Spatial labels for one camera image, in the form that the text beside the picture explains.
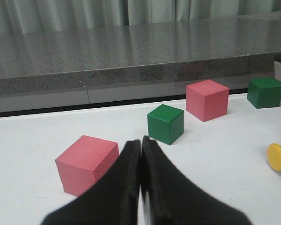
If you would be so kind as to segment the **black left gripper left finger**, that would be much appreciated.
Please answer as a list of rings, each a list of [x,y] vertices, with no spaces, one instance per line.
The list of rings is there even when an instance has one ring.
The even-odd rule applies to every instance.
[[[140,140],[127,141],[119,157],[89,190],[48,214],[44,225],[135,225],[140,189]]]

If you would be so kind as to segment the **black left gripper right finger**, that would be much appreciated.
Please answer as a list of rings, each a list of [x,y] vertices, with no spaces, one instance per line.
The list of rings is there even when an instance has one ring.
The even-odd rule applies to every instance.
[[[142,140],[141,192],[148,225],[251,224],[187,179],[148,136]]]

